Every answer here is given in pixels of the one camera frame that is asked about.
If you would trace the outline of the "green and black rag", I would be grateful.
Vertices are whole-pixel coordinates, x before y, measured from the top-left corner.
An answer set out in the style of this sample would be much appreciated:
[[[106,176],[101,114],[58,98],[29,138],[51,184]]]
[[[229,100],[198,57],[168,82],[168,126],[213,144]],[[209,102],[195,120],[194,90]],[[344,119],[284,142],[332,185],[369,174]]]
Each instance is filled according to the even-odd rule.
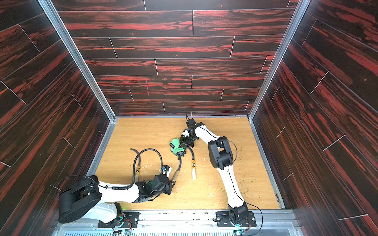
[[[170,147],[171,147],[171,152],[173,154],[175,154],[176,156],[178,157],[182,157],[186,154],[186,150],[181,147],[181,143],[180,143],[180,139],[179,138],[176,138],[176,139],[173,139],[170,143],[169,143]]]

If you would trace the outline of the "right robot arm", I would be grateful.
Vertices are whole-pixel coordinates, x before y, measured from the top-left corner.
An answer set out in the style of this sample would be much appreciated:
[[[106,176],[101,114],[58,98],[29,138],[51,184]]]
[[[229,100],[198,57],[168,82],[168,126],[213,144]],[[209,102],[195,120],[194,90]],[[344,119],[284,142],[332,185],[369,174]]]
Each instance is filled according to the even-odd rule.
[[[212,133],[205,124],[196,123],[194,119],[187,120],[186,124],[188,128],[180,137],[180,146],[193,147],[198,139],[208,145],[210,162],[218,170],[227,194],[229,219],[235,226],[242,225],[248,218],[249,209],[236,182],[229,140]]]

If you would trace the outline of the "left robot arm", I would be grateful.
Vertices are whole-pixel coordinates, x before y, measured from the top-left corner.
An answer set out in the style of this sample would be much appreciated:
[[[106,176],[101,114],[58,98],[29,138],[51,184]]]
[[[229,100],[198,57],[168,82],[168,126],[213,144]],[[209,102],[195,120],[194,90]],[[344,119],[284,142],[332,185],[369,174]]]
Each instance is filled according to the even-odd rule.
[[[152,201],[162,193],[170,195],[175,182],[165,174],[152,180],[136,182],[132,186],[114,186],[89,176],[59,194],[59,223],[71,223],[80,218],[103,223],[122,218],[120,202]]]

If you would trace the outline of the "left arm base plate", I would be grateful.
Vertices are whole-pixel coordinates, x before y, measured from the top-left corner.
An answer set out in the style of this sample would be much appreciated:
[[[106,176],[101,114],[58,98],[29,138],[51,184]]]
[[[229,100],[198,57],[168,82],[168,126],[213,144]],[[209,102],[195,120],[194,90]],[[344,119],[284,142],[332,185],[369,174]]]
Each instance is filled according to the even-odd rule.
[[[109,223],[104,223],[99,221],[98,227],[99,228],[136,228],[139,222],[140,212],[137,211],[124,211],[123,217],[116,217],[114,220],[110,221]]]

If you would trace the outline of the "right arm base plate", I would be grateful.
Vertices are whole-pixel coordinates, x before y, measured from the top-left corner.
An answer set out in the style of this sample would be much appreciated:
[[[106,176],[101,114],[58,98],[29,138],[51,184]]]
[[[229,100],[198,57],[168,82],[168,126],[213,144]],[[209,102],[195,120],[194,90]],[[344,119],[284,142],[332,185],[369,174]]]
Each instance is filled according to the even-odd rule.
[[[230,211],[217,211],[213,218],[218,227],[256,227],[256,219],[254,213],[249,211],[241,216],[236,216]]]

